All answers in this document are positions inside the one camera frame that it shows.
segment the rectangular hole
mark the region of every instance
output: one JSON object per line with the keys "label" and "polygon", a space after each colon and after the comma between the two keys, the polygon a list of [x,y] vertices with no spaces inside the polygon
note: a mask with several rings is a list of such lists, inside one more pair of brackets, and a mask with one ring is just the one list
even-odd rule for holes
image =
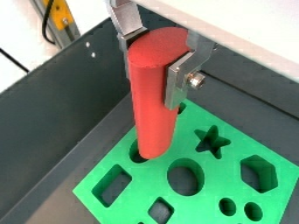
{"label": "rectangular hole", "polygon": [[174,208],[165,199],[158,198],[148,210],[148,214],[158,224],[166,224],[174,215]]}
{"label": "rectangular hole", "polygon": [[132,177],[122,166],[116,164],[92,189],[92,194],[104,207],[110,207],[114,204],[131,181]]}

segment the metal bracket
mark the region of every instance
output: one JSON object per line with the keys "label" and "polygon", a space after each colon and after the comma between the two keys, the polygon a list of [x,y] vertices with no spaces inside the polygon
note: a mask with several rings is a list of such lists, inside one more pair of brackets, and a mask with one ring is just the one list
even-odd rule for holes
{"label": "metal bracket", "polygon": [[126,77],[127,71],[127,49],[148,30],[143,27],[136,3],[130,0],[107,0],[107,11],[118,31],[119,48],[124,52]]}
{"label": "metal bracket", "polygon": [[198,89],[203,85],[202,64],[211,57],[215,42],[189,30],[187,46],[191,51],[167,69],[165,106],[169,109],[181,105],[187,97],[189,87]]}

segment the screw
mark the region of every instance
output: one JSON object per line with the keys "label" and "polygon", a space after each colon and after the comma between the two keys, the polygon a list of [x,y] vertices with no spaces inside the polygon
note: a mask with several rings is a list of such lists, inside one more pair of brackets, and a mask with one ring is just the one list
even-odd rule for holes
{"label": "screw", "polygon": [[70,24],[70,21],[68,21],[68,19],[67,19],[66,17],[63,18],[62,22],[63,22],[66,25]]}
{"label": "screw", "polygon": [[187,85],[198,90],[205,84],[205,78],[206,77],[201,72],[190,73],[187,75]]}

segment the green shape sorter board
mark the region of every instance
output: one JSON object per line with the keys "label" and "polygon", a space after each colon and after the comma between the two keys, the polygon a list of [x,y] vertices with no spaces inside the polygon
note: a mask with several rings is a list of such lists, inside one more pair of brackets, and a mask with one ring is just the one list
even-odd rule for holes
{"label": "green shape sorter board", "polygon": [[[79,200],[102,224],[160,223],[151,215],[156,202],[170,210],[162,223],[279,223],[299,167],[191,101],[182,109],[169,151],[138,159],[132,128],[75,187]],[[169,182],[178,167],[197,178],[191,194]],[[243,168],[255,173],[258,185],[247,181]],[[126,181],[116,182],[122,175]],[[122,193],[107,202],[111,186]]]}

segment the circular hole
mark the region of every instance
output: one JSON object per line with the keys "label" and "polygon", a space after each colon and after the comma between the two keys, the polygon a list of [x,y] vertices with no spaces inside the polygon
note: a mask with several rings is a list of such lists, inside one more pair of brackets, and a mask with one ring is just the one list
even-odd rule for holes
{"label": "circular hole", "polygon": [[261,206],[257,203],[254,203],[254,202],[247,203],[246,207],[245,207],[245,211],[246,211],[247,217],[253,221],[261,221],[262,220],[263,211],[262,211]]}
{"label": "circular hole", "polygon": [[171,188],[183,196],[197,194],[205,184],[205,174],[199,164],[189,159],[178,159],[167,172],[167,179]]}
{"label": "circular hole", "polygon": [[139,154],[139,150],[138,150],[138,141],[135,140],[132,145],[131,145],[131,148],[130,148],[130,158],[131,160],[138,163],[138,164],[142,164],[143,162],[147,161],[146,158],[143,158]]}
{"label": "circular hole", "polygon": [[227,216],[233,216],[237,213],[237,204],[233,201],[233,199],[222,199],[219,202],[219,210],[226,214]]}

